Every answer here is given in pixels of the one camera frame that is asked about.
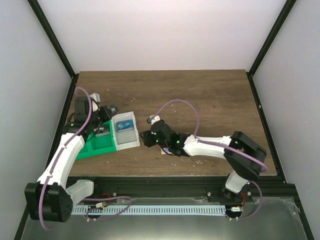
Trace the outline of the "beige card holder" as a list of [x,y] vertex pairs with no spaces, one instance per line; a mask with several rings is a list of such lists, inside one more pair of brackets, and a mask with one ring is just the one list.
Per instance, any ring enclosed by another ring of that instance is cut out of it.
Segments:
[[173,154],[169,151],[169,149],[167,148],[167,147],[164,147],[164,148],[161,148],[161,154],[162,155],[170,155],[170,156],[172,156]]

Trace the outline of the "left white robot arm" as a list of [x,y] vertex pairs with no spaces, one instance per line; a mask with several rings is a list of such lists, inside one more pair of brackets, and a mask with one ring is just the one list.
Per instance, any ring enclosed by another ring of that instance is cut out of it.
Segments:
[[111,119],[107,106],[99,106],[97,93],[75,99],[74,112],[62,128],[58,148],[49,165],[35,183],[28,183],[24,194],[29,216],[33,220],[66,222],[72,209],[85,198],[97,202],[102,189],[91,180],[77,180],[67,186],[67,180],[79,152],[90,134]]

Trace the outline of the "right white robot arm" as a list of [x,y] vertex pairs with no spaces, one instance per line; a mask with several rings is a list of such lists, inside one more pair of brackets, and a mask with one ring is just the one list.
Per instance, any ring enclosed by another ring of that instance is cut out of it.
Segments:
[[241,131],[231,136],[199,137],[190,133],[176,133],[164,120],[150,124],[150,129],[139,133],[143,144],[150,148],[159,146],[170,156],[207,156],[226,160],[232,167],[221,189],[223,198],[236,200],[250,181],[259,179],[268,170],[265,165],[266,150]]

